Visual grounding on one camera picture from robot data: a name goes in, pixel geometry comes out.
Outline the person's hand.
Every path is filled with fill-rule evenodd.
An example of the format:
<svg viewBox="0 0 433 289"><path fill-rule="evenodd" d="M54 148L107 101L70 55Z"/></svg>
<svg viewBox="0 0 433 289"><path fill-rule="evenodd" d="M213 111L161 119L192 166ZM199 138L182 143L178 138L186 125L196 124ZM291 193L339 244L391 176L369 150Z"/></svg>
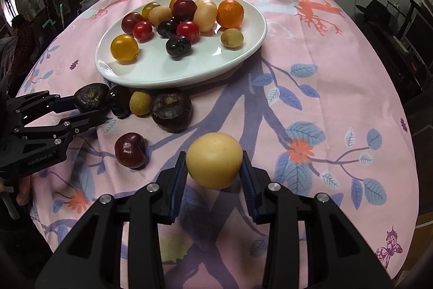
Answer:
<svg viewBox="0 0 433 289"><path fill-rule="evenodd" d="M15 199L18 206L24 206L29 202L31 191L30 174L7 174L1 172L1 201L7 197Z"/></svg>

